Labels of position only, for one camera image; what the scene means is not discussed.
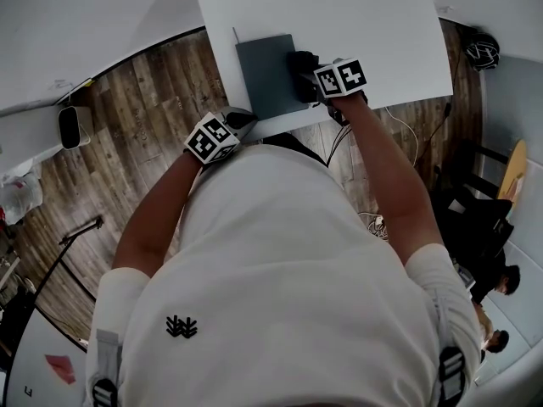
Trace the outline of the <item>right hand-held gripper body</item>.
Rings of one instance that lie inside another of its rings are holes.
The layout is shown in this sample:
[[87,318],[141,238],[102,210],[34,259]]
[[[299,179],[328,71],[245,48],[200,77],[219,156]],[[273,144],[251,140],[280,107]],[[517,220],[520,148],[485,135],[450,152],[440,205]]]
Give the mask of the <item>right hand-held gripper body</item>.
[[361,61],[357,58],[336,59],[331,64],[301,70],[300,75],[315,87],[316,100],[320,103],[361,92],[367,84]]

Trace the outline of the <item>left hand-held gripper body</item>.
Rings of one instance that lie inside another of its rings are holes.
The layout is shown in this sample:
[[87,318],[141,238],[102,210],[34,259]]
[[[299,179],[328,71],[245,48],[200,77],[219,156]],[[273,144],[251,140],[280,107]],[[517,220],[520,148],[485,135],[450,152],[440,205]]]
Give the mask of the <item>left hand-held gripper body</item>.
[[209,112],[185,140],[185,148],[202,164],[226,159],[253,130],[258,118],[245,109],[227,106]]

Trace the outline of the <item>dark grey notebook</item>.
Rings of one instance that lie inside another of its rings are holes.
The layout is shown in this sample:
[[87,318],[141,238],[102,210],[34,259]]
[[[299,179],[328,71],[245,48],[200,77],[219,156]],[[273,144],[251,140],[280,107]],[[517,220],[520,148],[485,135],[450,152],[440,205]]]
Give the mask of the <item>dark grey notebook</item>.
[[295,91],[288,54],[295,51],[291,35],[269,36],[236,45],[253,113],[259,121],[308,109]]

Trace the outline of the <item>person's left forearm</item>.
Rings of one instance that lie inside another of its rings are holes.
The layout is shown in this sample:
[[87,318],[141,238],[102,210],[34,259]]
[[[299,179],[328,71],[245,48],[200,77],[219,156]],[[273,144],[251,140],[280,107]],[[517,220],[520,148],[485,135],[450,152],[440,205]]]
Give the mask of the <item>person's left forearm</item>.
[[153,276],[165,262],[177,223],[202,168],[183,153],[143,198],[117,246],[112,268],[131,268]]

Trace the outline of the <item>person's right forearm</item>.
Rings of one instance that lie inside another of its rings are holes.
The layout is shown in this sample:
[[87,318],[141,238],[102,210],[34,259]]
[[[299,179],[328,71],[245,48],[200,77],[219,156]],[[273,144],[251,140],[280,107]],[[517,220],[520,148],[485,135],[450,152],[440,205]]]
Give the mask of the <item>person's right forearm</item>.
[[389,244],[401,262],[426,245],[441,244],[428,191],[388,129],[359,94],[332,103],[350,122]]

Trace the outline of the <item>white table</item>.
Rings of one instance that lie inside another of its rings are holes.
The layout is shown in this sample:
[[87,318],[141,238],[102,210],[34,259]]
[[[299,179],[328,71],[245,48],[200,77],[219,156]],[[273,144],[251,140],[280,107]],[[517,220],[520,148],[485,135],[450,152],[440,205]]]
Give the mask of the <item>white table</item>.
[[289,34],[322,62],[357,58],[374,109],[453,93],[433,0],[198,0],[228,102],[249,108],[239,41]]

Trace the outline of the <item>white trash bin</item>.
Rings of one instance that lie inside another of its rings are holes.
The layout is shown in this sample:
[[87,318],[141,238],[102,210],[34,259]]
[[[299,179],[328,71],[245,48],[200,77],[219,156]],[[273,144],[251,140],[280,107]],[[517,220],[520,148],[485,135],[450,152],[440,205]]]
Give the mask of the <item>white trash bin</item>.
[[58,127],[64,149],[86,146],[94,134],[92,111],[88,107],[65,107],[58,113]]

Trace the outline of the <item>black and white helmet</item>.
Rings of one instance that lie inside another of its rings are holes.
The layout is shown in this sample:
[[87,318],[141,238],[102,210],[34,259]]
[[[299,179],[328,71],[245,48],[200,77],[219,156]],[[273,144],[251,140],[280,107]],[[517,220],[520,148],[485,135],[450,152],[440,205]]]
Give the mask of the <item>black and white helmet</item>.
[[462,39],[462,50],[470,66],[480,72],[497,67],[500,60],[500,46],[490,34],[475,31]]

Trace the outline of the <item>person's white shirt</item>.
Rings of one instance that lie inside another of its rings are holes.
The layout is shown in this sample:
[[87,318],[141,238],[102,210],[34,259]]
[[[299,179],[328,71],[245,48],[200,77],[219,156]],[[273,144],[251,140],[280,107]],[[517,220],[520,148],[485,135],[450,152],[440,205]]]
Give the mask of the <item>person's white shirt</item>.
[[444,246],[403,264],[328,170],[269,145],[207,170],[179,253],[98,287],[86,406],[436,407],[440,356],[472,380],[480,330]]

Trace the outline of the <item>black tripod stand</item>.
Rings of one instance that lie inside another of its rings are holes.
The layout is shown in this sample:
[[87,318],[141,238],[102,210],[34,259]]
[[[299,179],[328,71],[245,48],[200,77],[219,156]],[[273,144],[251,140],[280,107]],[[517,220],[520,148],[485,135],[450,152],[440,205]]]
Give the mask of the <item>black tripod stand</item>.
[[41,294],[43,288],[48,284],[48,281],[51,277],[51,275],[55,272],[57,267],[60,265],[63,270],[66,272],[68,277],[79,287],[79,289],[92,301],[96,302],[96,297],[90,292],[90,290],[82,283],[82,281],[78,278],[78,276],[75,274],[75,272],[64,262],[64,256],[68,252],[68,250],[72,247],[72,245],[76,242],[76,240],[83,236],[84,234],[88,233],[92,230],[99,230],[103,227],[104,220],[101,216],[98,216],[94,221],[89,223],[87,226],[82,227],[79,231],[76,231],[68,236],[63,237],[63,239],[59,242],[59,246],[62,247],[62,251],[60,252],[57,259],[52,263],[50,268],[48,269],[46,275],[43,277],[41,283],[39,284],[37,290],[34,292],[34,300],[37,300],[39,295]]

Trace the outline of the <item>black chair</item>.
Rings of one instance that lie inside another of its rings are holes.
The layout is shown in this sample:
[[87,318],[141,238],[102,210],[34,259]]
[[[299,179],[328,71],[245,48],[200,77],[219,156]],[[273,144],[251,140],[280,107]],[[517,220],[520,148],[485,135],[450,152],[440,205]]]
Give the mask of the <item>black chair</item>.
[[448,169],[450,185],[442,187],[444,175],[437,170],[431,192],[445,247],[454,261],[468,270],[496,257],[513,231],[507,220],[512,202],[499,199],[500,188],[474,173],[475,162],[482,156],[508,163],[507,156],[464,140]]

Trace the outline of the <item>yellow round table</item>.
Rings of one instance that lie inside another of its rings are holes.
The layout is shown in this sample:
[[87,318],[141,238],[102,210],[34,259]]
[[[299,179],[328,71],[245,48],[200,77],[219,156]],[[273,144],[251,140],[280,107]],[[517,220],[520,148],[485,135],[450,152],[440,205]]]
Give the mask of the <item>yellow round table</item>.
[[512,208],[517,204],[522,191],[526,169],[527,146],[524,140],[519,140],[507,161],[506,171],[497,193],[497,198],[510,201]]

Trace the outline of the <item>white plastic bag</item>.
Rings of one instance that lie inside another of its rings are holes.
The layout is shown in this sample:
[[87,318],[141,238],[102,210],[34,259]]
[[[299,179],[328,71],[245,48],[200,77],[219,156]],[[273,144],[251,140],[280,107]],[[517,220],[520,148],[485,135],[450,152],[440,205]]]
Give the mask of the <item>white plastic bag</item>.
[[0,188],[0,218],[8,226],[15,225],[42,202],[39,177],[31,172]]

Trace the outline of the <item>red paper sheet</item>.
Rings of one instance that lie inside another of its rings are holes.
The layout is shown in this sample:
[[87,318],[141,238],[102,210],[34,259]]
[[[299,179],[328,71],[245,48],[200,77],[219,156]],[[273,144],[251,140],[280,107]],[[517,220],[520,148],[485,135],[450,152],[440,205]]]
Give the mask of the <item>red paper sheet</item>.
[[52,370],[63,382],[68,385],[76,382],[76,374],[69,356],[46,354],[45,359]]

